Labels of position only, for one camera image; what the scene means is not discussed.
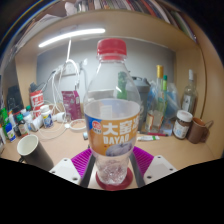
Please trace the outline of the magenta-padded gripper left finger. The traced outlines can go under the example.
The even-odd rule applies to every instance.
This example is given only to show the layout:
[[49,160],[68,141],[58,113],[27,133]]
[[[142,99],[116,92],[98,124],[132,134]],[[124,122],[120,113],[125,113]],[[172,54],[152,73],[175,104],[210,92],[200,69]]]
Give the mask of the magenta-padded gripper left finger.
[[50,173],[87,188],[90,183],[94,163],[95,157],[92,151],[86,149],[72,159],[63,158],[50,170]]

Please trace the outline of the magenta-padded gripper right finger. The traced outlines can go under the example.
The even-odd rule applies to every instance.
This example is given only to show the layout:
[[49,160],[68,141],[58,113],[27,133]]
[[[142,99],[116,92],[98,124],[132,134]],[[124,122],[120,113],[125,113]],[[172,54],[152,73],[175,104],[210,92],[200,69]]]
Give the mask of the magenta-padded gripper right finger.
[[177,171],[162,155],[153,156],[138,147],[133,149],[130,161],[138,187],[143,187]]

